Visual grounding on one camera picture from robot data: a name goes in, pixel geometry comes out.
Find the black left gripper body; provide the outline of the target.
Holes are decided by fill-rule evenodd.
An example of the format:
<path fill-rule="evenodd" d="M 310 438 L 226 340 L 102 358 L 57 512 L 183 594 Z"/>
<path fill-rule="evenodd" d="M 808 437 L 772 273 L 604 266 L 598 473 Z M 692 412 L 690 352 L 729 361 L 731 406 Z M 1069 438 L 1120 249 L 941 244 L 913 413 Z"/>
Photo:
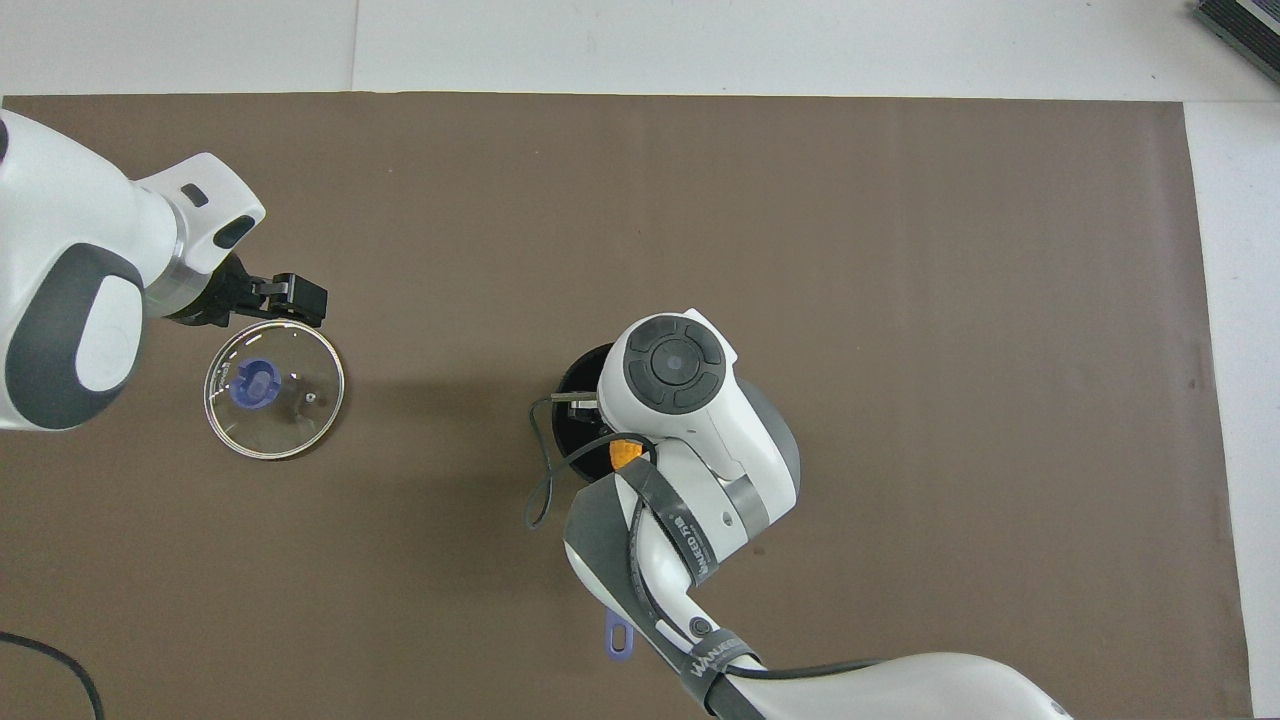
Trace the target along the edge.
<path fill-rule="evenodd" d="M 230 315 L 252 316 L 270 320 L 273 315 L 265 309 L 266 296 L 259 290 L 268 281 L 252 275 L 237 254 L 228 254 L 200 295 L 166 319 L 182 325 L 219 325 L 227 328 Z"/>

